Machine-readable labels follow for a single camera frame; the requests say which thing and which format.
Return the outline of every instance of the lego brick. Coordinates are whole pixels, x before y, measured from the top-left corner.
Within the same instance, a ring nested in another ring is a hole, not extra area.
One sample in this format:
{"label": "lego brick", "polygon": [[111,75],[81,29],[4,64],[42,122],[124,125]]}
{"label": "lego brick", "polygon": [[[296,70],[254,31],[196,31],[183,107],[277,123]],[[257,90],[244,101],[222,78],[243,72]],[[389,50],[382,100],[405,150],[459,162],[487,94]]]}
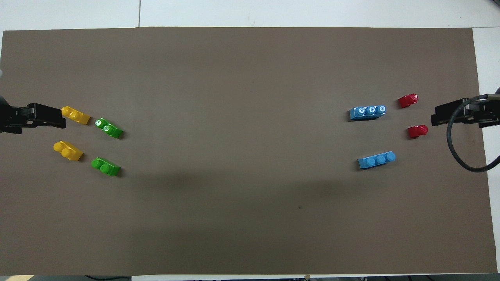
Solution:
{"label": "lego brick", "polygon": [[63,157],[72,161],[78,161],[84,154],[80,149],[76,148],[71,142],[63,141],[54,143],[54,150],[59,152]]}
{"label": "lego brick", "polygon": [[368,169],[388,162],[392,162],[394,160],[396,160],[396,154],[394,154],[394,152],[392,151],[388,151],[365,158],[359,158],[357,161],[359,162],[359,167],[361,169]]}
{"label": "lego brick", "polygon": [[101,129],[104,133],[110,135],[113,138],[118,138],[122,134],[123,130],[111,124],[108,120],[104,118],[99,118],[95,121],[95,125]]}
{"label": "lego brick", "polygon": [[116,176],[120,170],[120,166],[100,157],[92,160],[91,165],[108,176]]}
{"label": "lego brick", "polygon": [[87,125],[90,119],[89,115],[69,106],[61,108],[61,113],[62,115],[68,117],[69,119],[84,125]]}
{"label": "lego brick", "polygon": [[386,110],[387,108],[383,104],[377,106],[358,106],[349,110],[349,115],[351,120],[376,119],[386,115]]}
{"label": "lego brick", "polygon": [[415,93],[407,94],[398,99],[401,108],[406,108],[419,101],[419,96]]}
{"label": "lego brick", "polygon": [[429,128],[426,125],[418,125],[408,128],[408,134],[410,138],[416,138],[418,136],[427,135]]}

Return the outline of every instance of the white table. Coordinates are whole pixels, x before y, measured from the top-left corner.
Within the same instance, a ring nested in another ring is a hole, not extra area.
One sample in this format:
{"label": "white table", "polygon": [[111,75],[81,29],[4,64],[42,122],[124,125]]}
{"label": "white table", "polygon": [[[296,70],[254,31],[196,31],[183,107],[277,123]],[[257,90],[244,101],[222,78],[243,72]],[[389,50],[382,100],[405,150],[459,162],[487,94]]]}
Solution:
{"label": "white table", "polygon": [[[479,93],[491,94],[500,87],[500,6],[490,0],[0,0],[1,31],[136,27],[473,28]],[[483,129],[487,162],[500,155],[499,136],[500,126]],[[500,269],[500,167],[488,172],[488,185],[496,261]],[[145,275],[132,279],[269,279],[303,278],[308,274],[311,278],[358,276],[313,273]]]}

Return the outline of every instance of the red lego brick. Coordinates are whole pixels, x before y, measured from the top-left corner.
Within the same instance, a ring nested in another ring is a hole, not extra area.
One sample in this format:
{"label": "red lego brick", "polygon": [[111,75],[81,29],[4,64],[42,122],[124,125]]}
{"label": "red lego brick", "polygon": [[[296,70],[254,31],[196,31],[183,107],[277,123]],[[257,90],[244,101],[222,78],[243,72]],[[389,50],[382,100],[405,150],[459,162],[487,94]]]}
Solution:
{"label": "red lego brick", "polygon": [[408,128],[408,134],[410,138],[416,138],[418,136],[427,135],[429,128],[426,125],[418,125]]}
{"label": "red lego brick", "polygon": [[417,96],[417,94],[415,93],[411,93],[411,94],[407,94],[403,97],[400,97],[398,99],[399,101],[399,104],[401,105],[401,108],[405,108],[405,107],[409,107],[411,106],[412,104],[415,104],[419,101],[419,96]]}

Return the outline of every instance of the lego stud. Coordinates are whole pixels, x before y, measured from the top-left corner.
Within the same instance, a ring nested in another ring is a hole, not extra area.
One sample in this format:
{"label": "lego stud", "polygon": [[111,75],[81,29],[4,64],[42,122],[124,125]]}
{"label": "lego stud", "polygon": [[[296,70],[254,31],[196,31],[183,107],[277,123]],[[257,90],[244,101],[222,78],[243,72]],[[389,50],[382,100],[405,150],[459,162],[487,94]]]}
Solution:
{"label": "lego stud", "polygon": [[369,167],[375,166],[375,158],[371,157],[371,158],[366,159],[366,165]]}
{"label": "lego stud", "polygon": [[103,164],[103,162],[99,158],[92,160],[92,162],[90,163],[90,165],[92,165],[92,167],[94,167],[96,169],[99,169],[102,164]]}
{"label": "lego stud", "polygon": [[357,116],[362,116],[365,114],[365,108],[364,107],[358,107],[355,110]]}
{"label": "lego stud", "polygon": [[386,162],[386,156],[385,155],[380,154],[380,155],[378,155],[376,157],[376,163],[377,164],[380,165],[380,164],[384,164],[385,162]]}
{"label": "lego stud", "polygon": [[76,112],[76,111],[71,111],[69,113],[69,118],[71,118],[73,120],[77,119],[79,116],[80,116],[80,114],[78,112]]}
{"label": "lego stud", "polygon": [[97,119],[95,121],[95,125],[101,129],[104,127],[103,121],[101,119]]}
{"label": "lego stud", "polygon": [[61,155],[63,157],[70,158],[71,156],[73,156],[73,154],[75,154],[75,152],[69,148],[64,148],[63,150],[61,150]]}
{"label": "lego stud", "polygon": [[64,148],[64,145],[60,142],[56,142],[54,143],[54,146],[53,146],[54,150],[57,151],[57,152],[61,152]]}
{"label": "lego stud", "polygon": [[368,106],[366,108],[366,113],[365,114],[366,115],[373,115],[373,114],[375,114],[375,111],[376,111],[375,110],[375,106]]}
{"label": "lego stud", "polygon": [[385,105],[379,105],[376,107],[376,111],[378,114],[385,114],[386,113],[386,106]]}
{"label": "lego stud", "polygon": [[114,131],[114,129],[113,129],[112,127],[108,126],[108,125],[104,126],[104,127],[102,128],[102,130],[103,130],[104,132],[108,133],[108,134],[111,134],[111,133],[113,133],[113,131]]}
{"label": "lego stud", "polygon": [[392,162],[396,160],[396,154],[394,154],[394,152],[392,151],[389,151],[385,154],[385,158],[387,159],[387,162]]}
{"label": "lego stud", "polygon": [[103,172],[104,174],[107,174],[111,171],[111,166],[108,165],[108,164],[103,164],[100,169],[99,169],[101,172]]}
{"label": "lego stud", "polygon": [[53,148],[63,157],[72,161],[78,161],[84,154],[80,149],[76,148],[73,144],[71,144],[71,142],[68,141],[61,140],[60,142],[56,142],[54,143]]}
{"label": "lego stud", "polygon": [[65,106],[61,108],[61,114],[80,124],[86,125],[89,122],[90,116],[80,112],[72,107]]}
{"label": "lego stud", "polygon": [[415,93],[407,94],[397,99],[401,108],[406,108],[419,101],[419,96]]}
{"label": "lego stud", "polygon": [[416,138],[418,136],[427,135],[429,128],[426,125],[418,125],[408,128],[408,134],[410,138]]}

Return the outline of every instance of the yellow lego brick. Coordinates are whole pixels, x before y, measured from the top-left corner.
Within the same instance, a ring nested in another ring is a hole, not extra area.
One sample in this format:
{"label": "yellow lego brick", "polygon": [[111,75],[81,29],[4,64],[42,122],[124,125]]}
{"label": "yellow lego brick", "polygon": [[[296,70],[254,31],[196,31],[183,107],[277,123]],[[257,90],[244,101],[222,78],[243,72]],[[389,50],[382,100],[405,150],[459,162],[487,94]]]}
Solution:
{"label": "yellow lego brick", "polygon": [[89,115],[80,112],[74,108],[71,108],[69,106],[61,108],[61,113],[62,115],[68,117],[69,119],[84,125],[87,125],[87,122],[89,122],[90,119]]}
{"label": "yellow lego brick", "polygon": [[62,140],[54,143],[54,150],[59,152],[63,157],[73,161],[78,161],[84,154],[80,149],[71,144],[71,142]]}

